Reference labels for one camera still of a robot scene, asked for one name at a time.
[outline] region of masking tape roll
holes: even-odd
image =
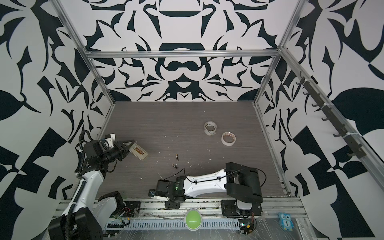
[[[204,124],[204,132],[207,135],[214,135],[216,133],[217,125],[212,121],[208,121]]]
[[[225,140],[224,140],[224,137],[225,136],[230,136],[232,139],[233,139],[233,141],[232,142],[226,142]],[[233,134],[233,133],[231,133],[231,132],[225,132],[225,133],[223,133],[223,135],[221,135],[221,142],[224,144],[224,145],[226,145],[226,146],[232,146],[232,145],[234,145],[234,143],[236,142],[236,136]]]

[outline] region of black and white patterned wall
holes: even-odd
[[[253,100],[271,57],[94,59],[116,101]]]
[[[277,48],[297,0],[63,0],[93,51]]]
[[[0,3],[0,232],[42,233],[110,107],[47,0]]]
[[[288,50],[383,158],[382,1],[310,0]],[[381,239],[384,192],[279,62],[259,102],[291,189],[320,239]]]

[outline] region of green button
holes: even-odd
[[[185,217],[185,222],[187,226],[191,229],[196,229],[201,224],[201,217],[198,211],[192,210],[187,213],[187,216]]]

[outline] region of owl figure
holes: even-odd
[[[292,231],[293,222],[291,220],[291,215],[279,212],[279,218],[280,218],[280,225],[283,227],[283,230]]]

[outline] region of tape roll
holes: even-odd
[[[225,132],[221,135],[221,142],[226,146],[232,146],[236,142],[236,136],[231,132]]]
[[[207,135],[214,135],[216,133],[217,125],[212,121],[208,121],[204,124],[204,132]]]

